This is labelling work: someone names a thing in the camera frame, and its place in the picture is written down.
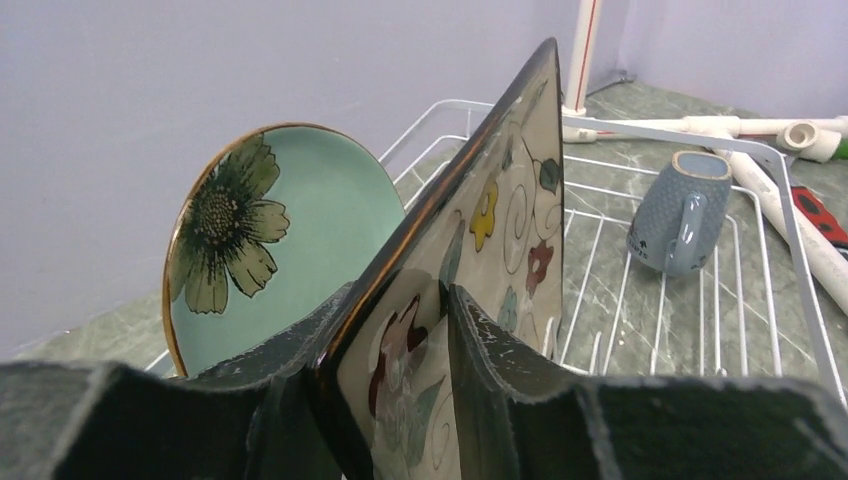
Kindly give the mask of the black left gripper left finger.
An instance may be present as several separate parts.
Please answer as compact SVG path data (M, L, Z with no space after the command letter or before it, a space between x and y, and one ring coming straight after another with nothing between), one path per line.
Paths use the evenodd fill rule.
M5 479L339 479L303 380L347 295L188 378L127 364L1 367Z

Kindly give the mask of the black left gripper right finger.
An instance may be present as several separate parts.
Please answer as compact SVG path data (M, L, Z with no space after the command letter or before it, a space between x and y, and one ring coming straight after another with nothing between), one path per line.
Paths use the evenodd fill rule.
M843 479L847 415L791 378L584 376L447 295L466 479Z

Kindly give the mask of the brown rectangular floral plate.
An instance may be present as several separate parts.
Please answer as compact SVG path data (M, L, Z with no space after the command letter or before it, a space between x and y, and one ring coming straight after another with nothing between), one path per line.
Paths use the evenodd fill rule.
M481 479L502 462L456 301L541 350L562 314L559 49L541 42L353 283L308 368L349 479Z

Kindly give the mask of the teal flower ceramic plate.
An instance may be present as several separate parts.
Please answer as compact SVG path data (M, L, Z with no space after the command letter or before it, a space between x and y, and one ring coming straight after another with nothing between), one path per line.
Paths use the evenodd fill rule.
M331 128L238 138L190 190L170 240L162 320L192 376L288 328L357 279L405 216L383 166Z

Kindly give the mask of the grey dotted ceramic mug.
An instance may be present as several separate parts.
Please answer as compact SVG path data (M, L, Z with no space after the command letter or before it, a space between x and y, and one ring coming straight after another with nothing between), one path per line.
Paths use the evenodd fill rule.
M732 171L723 157L679 151L644 195L626 246L643 265L669 276L700 270L721 233Z

